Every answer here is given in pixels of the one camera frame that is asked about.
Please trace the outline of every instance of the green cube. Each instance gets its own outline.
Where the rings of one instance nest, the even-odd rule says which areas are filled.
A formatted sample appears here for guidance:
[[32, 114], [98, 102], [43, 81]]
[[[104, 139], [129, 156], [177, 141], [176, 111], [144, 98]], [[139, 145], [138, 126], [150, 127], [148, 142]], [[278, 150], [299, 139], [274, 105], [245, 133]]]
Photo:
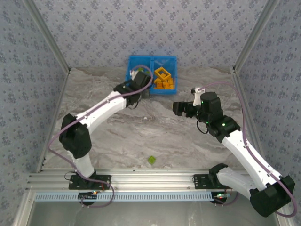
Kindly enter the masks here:
[[147, 161], [152, 165], [155, 163], [156, 158], [154, 156], [151, 156]]

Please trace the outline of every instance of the black mounting plate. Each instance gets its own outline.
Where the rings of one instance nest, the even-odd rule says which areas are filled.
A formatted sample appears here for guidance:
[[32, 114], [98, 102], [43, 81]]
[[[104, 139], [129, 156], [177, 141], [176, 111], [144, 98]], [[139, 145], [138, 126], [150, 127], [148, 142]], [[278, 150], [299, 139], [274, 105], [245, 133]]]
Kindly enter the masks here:
[[[79, 195], [77, 196], [79, 200], [81, 199], [89, 199], [89, 200], [96, 200], [97, 199], [97, 195], [96, 194], [93, 194], [93, 192], [86, 192], [86, 193], [79, 193]], [[95, 202], [92, 202], [92, 201], [89, 201], [89, 202], [84, 202], [83, 201], [83, 204], [85, 206], [90, 206], [92, 205], [93, 203]]]
[[[95, 180], [103, 180], [111, 183], [111, 175], [95, 175]], [[110, 187], [106, 184], [100, 184], [97, 182], [87, 181], [81, 178], [79, 175], [72, 175], [69, 182], [69, 190], [109, 190]]]
[[209, 179], [209, 174], [195, 174], [192, 181], [194, 182], [194, 188], [197, 189], [226, 189], [229, 188], [225, 185], [214, 185]]

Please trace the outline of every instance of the blue plastic tray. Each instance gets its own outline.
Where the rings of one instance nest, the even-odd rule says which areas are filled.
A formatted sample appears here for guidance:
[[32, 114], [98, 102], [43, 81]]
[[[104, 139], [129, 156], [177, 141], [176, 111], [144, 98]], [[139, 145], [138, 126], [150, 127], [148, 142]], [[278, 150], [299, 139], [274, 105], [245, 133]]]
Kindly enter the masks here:
[[177, 58], [175, 56], [129, 56], [127, 63], [126, 80], [131, 79], [130, 70], [137, 65], [148, 66], [154, 74], [154, 80], [157, 78], [154, 71], [159, 67], [164, 67], [174, 80], [174, 89], [154, 89], [155, 84], [150, 88], [150, 94], [153, 95], [174, 95], [177, 93]]

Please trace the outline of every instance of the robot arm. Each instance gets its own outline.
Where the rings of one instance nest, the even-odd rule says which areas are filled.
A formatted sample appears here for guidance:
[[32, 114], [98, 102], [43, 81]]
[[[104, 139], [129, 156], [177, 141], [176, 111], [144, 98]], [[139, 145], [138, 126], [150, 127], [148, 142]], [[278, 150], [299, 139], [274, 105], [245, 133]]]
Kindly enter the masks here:
[[59, 141], [62, 143], [64, 149], [71, 154], [73, 163], [78, 171], [87, 178], [96, 174], [89, 157], [89, 151], [92, 147], [90, 135], [102, 122], [111, 117], [111, 115], [137, 103], [141, 98], [141, 93], [126, 97], [118, 97], [112, 101], [109, 101], [109, 99], [114, 96], [137, 91], [145, 87], [151, 79], [150, 76], [138, 71], [131, 72], [131, 76], [131, 80], [117, 85], [105, 99], [87, 111], [77, 114], [76, 116], [68, 114], [63, 118], [62, 129], [76, 119], [91, 112], [103, 102], [107, 102], [107, 104], [68, 128], [59, 137]]
[[[186, 117], [195, 117], [198, 122], [203, 122], [209, 134], [227, 147], [250, 175], [249, 177], [242, 176], [221, 163], [209, 170], [212, 183], [235, 189], [250, 199], [255, 210], [264, 217], [288, 204], [291, 199], [287, 193], [247, 151], [239, 125], [231, 117], [223, 115], [221, 101], [216, 93], [199, 91], [198, 88], [192, 89], [191, 92], [195, 96], [194, 102], [174, 102], [173, 112], [178, 116], [184, 112]], [[247, 145], [255, 157], [292, 193], [294, 181], [291, 177], [283, 177], [248, 141]]]

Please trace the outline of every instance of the gray marble floor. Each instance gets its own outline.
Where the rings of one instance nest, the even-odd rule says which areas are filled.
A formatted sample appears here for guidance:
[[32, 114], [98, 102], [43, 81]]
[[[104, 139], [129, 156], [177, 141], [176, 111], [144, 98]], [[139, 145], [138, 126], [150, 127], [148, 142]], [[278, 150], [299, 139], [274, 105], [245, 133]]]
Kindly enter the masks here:
[[[125, 68], [72, 68], [67, 81], [55, 133], [63, 117], [76, 115], [105, 98], [125, 79]], [[241, 168], [238, 160], [215, 138], [201, 134], [195, 119], [175, 116], [174, 101], [192, 101], [190, 89], [213, 81], [231, 81], [227, 70], [210, 67], [178, 68], [178, 90], [174, 96], [143, 99], [134, 110], [125, 109], [111, 116], [92, 134], [90, 157], [95, 168], [210, 168], [220, 162]], [[242, 125], [240, 104], [227, 86], [208, 88], [221, 99], [224, 113]], [[52, 144], [57, 152], [68, 156], [59, 141]], [[150, 165], [147, 159], [156, 157]], [[70, 166], [48, 153], [44, 168]]]

